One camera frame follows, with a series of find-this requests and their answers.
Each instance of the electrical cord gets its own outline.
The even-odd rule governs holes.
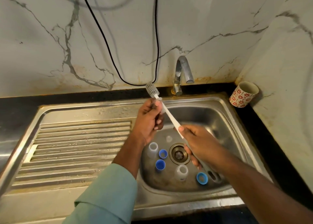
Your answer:
[[[95,22],[96,22],[96,24],[97,24],[97,26],[98,26],[98,28],[99,28],[99,30],[100,30],[100,32],[101,32],[102,37],[104,38],[105,44],[106,44],[106,46],[107,46],[107,48],[108,48],[108,52],[109,52],[111,61],[112,61],[112,63],[113,63],[113,66],[114,66],[114,68],[115,68],[115,70],[116,70],[116,72],[117,72],[119,78],[120,78],[124,83],[126,83],[126,84],[128,84],[128,85],[131,85],[131,86],[145,86],[145,84],[132,84],[132,83],[129,83],[129,82],[125,81],[125,80],[122,78],[122,76],[120,75],[120,73],[119,73],[119,71],[118,71],[118,69],[117,69],[117,67],[116,67],[116,65],[115,65],[115,63],[114,63],[111,50],[110,50],[110,48],[109,48],[108,42],[107,42],[107,40],[106,40],[106,37],[105,37],[105,35],[104,35],[104,33],[103,33],[103,31],[102,31],[100,25],[99,25],[99,22],[97,21],[97,18],[96,18],[96,16],[94,15],[94,13],[93,13],[93,11],[92,11],[92,9],[91,9],[91,7],[90,7],[88,1],[85,0],[85,2],[86,2],[86,5],[87,5],[87,7],[88,7],[90,13],[92,14],[92,17],[94,18],[94,20],[95,20]],[[154,24],[155,24],[155,33],[156,33],[157,58],[156,58],[155,77],[154,77],[154,80],[153,80],[152,83],[155,83],[155,81],[157,80],[157,67],[158,67],[158,63],[159,63],[159,54],[160,54],[159,38],[158,38],[158,33],[157,33],[157,3],[158,3],[158,0],[155,0],[155,4],[154,4]]]

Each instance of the drain strainer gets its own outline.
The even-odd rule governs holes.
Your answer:
[[[185,165],[190,161],[183,143],[175,143],[169,150],[170,159],[177,165]]]

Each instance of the white marble backsplash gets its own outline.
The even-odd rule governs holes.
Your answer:
[[[154,77],[154,0],[88,0],[124,79]],[[233,82],[284,0],[159,0],[156,86],[186,55],[195,83]],[[0,0],[0,97],[133,88],[84,0]]]
[[[313,192],[313,1],[285,0],[237,78],[253,109]]]

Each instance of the chrome faucet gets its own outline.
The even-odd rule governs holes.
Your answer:
[[[188,60],[185,56],[179,56],[176,62],[175,77],[174,77],[174,86],[171,90],[172,94],[180,96],[182,95],[181,89],[181,74],[184,72],[186,83],[194,83],[194,77],[191,73]]]

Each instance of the light green shirt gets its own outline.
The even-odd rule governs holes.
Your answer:
[[[109,165],[74,202],[74,211],[63,224],[131,222],[137,196],[137,182],[118,164]]]

